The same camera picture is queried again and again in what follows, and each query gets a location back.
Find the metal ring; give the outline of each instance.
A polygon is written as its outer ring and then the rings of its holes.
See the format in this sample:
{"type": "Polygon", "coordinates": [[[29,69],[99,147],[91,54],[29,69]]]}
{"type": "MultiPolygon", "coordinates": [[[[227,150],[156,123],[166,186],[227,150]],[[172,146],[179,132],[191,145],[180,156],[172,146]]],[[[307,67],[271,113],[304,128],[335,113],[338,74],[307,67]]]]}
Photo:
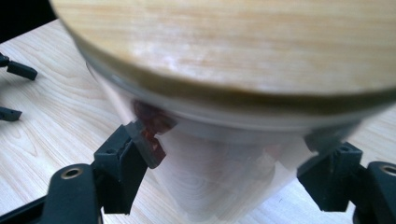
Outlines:
{"type": "Polygon", "coordinates": [[[61,174],[62,179],[72,179],[82,174],[82,169],[79,167],[73,167],[61,174]]]}
{"type": "Polygon", "coordinates": [[[396,167],[391,165],[382,165],[381,170],[387,175],[396,176],[396,167]]]}

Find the light wooden table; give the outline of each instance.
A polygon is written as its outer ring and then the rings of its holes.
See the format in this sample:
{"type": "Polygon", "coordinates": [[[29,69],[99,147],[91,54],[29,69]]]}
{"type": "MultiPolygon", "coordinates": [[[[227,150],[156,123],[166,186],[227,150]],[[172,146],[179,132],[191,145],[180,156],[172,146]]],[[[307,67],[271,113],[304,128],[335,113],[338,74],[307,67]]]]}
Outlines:
{"type": "MultiPolygon", "coordinates": [[[[0,214],[46,194],[50,177],[74,163],[91,163],[93,152],[120,121],[58,21],[0,45],[0,52],[38,71],[36,81],[0,70],[0,105],[23,111],[21,120],[0,121],[0,214]]],[[[396,162],[396,107],[371,120],[350,142],[369,161],[396,162]]],[[[293,181],[239,223],[351,223],[346,213],[321,213],[293,181]]],[[[148,171],[131,215],[105,223],[181,223],[148,171]]]]}

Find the wood grain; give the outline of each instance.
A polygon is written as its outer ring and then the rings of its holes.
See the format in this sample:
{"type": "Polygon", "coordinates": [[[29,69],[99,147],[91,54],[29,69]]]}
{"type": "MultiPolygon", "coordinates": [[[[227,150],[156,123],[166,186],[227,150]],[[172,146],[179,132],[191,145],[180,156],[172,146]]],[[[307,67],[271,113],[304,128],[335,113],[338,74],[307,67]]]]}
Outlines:
{"type": "Polygon", "coordinates": [[[51,2],[81,50],[170,97],[295,107],[313,100],[305,97],[338,97],[335,105],[362,94],[349,107],[369,104],[369,93],[396,98],[392,0],[51,2]]]}
{"type": "MultiPolygon", "coordinates": [[[[0,45],[12,60],[34,67],[36,81],[0,70],[0,105],[23,111],[20,121],[0,122],[0,214],[46,193],[50,176],[92,153],[120,125],[71,38],[56,21],[0,45]]],[[[351,138],[364,163],[396,162],[396,107],[351,138]]],[[[292,182],[239,223],[351,223],[346,214],[323,214],[298,182],[292,182]]],[[[131,215],[106,223],[182,223],[148,172],[131,215]]]]}

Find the dark background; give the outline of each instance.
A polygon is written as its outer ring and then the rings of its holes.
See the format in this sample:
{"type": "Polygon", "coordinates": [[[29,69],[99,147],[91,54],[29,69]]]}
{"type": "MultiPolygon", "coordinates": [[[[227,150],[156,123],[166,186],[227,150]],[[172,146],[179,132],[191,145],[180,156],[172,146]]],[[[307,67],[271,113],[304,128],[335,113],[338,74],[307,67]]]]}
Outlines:
{"type": "Polygon", "coordinates": [[[0,43],[55,19],[49,0],[1,0],[0,43]]]}

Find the clamp jaw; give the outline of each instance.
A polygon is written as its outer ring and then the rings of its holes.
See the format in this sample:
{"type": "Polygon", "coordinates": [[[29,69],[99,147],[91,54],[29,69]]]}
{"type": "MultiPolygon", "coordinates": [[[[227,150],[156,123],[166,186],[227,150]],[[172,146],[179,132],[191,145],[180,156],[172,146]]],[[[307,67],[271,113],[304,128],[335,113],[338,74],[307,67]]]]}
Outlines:
{"type": "Polygon", "coordinates": [[[373,161],[364,168],[362,154],[344,143],[298,179],[321,211],[345,212],[352,202],[355,224],[396,223],[396,165],[373,161]]]}
{"type": "MultiPolygon", "coordinates": [[[[0,67],[7,67],[7,71],[14,75],[35,80],[37,71],[29,66],[11,61],[8,56],[0,53],[0,67]]],[[[0,120],[15,121],[21,116],[21,111],[12,110],[0,106],[0,120]]]]}

